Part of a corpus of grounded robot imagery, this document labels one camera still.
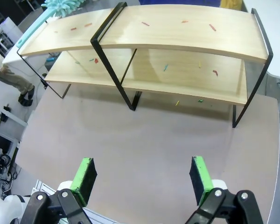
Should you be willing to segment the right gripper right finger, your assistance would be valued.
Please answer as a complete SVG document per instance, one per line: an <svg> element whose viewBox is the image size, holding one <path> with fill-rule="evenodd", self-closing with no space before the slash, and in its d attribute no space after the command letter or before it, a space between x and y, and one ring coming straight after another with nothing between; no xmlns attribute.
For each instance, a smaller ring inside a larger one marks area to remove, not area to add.
<svg viewBox="0 0 280 224"><path fill-rule="evenodd" d="M192 157L189 176L198 208L186 223L211 224L216 218L228 224L263 223L254 193L241 190L233 194L224 181L212 180L203 157Z"/></svg>

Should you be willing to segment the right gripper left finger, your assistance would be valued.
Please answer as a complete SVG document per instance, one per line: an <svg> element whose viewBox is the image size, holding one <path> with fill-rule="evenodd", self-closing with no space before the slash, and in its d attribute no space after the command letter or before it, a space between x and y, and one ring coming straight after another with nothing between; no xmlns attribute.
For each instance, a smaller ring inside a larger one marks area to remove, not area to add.
<svg viewBox="0 0 280 224"><path fill-rule="evenodd" d="M57 224L66 219L69 224L90 224L84 211L97 177L94 160L83 158L69 187L48 195L35 192L30 197L21 218L22 224Z"/></svg>

